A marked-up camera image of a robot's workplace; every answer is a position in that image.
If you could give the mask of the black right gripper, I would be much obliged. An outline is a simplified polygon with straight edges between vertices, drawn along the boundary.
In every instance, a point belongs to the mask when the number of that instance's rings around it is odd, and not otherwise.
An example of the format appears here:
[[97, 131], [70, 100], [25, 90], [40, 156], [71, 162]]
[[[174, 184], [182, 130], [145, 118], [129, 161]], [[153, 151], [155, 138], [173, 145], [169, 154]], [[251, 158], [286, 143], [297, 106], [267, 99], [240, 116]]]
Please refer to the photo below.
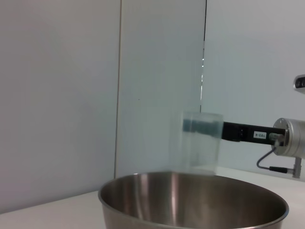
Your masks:
[[269, 135], [285, 136], [285, 129], [257, 125], [224, 122], [221, 115], [183, 116], [183, 131], [198, 133], [233, 142], [250, 142], [274, 145], [276, 138]]

